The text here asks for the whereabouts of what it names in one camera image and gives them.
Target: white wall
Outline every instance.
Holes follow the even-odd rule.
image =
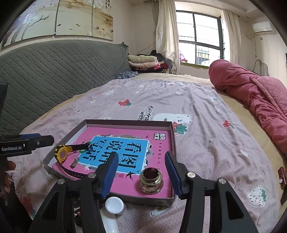
[[[254,34],[252,29],[253,23],[262,21],[268,21],[267,18],[260,18],[249,23],[250,34]],[[287,47],[283,42],[281,36],[276,31],[275,34],[258,34],[251,39],[251,63],[252,69],[254,68],[255,61],[260,59],[263,63],[266,63],[269,69],[269,75],[278,78],[287,87],[287,70],[286,70],[286,55]],[[254,70],[259,73],[259,62],[256,64]]]
[[[189,3],[189,2],[175,2],[175,8],[179,11],[194,11],[202,14],[212,15],[219,17],[221,10],[214,7],[209,7],[201,4]]]
[[[208,69],[191,67],[186,64],[180,65],[180,74],[189,74],[194,77],[209,79]]]
[[[251,69],[251,41],[246,37],[250,35],[248,23],[245,22],[242,17],[238,18],[241,32],[241,50],[240,50],[240,60],[239,65],[246,69]]]
[[[148,55],[156,49],[156,25],[152,15],[152,2],[145,1],[132,8],[135,55],[138,53]]]
[[[23,41],[15,42],[4,48],[0,48],[0,55],[13,50],[15,48],[25,46],[27,44],[38,43],[50,40],[76,39],[76,40],[96,40],[108,43],[120,44],[123,41],[129,46],[129,52],[135,53],[135,39],[133,32],[133,14],[132,5],[127,0],[111,0],[113,6],[114,19],[114,41],[105,40],[91,36],[42,36],[38,38],[30,38]]]

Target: rolled pink blanket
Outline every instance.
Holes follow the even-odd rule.
[[[145,63],[134,63],[129,61],[129,65],[137,68],[152,68],[155,67],[156,65],[159,65],[159,62],[157,60],[154,62],[145,62]]]
[[[287,89],[273,77],[261,77],[225,60],[214,61],[208,71],[217,90],[240,100],[287,156]]]

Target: floral mural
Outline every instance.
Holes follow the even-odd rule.
[[[23,39],[53,35],[59,0],[36,0],[13,23],[2,47]]]
[[[92,33],[95,37],[114,39],[110,0],[94,0]]]
[[[46,35],[113,40],[111,0],[36,0],[8,30],[1,46]]]

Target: blue gripper pad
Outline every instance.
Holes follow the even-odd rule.
[[[33,137],[40,137],[41,134],[39,133],[31,133],[31,134],[20,134],[20,138],[33,138]]]
[[[110,193],[110,188],[112,187],[114,177],[119,165],[118,153],[112,152],[107,161],[101,165],[105,165],[105,175],[102,180],[102,192],[101,192],[101,197],[105,199],[106,196]]]
[[[189,192],[189,185],[185,179],[188,173],[186,166],[178,163],[171,151],[166,152],[164,162],[175,194],[180,199],[186,199],[185,195]]]

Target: ceiling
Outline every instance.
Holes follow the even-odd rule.
[[[150,0],[128,0],[132,5],[142,4]],[[262,18],[265,15],[249,0],[176,0],[203,4],[219,9],[226,9],[242,16],[245,21]]]

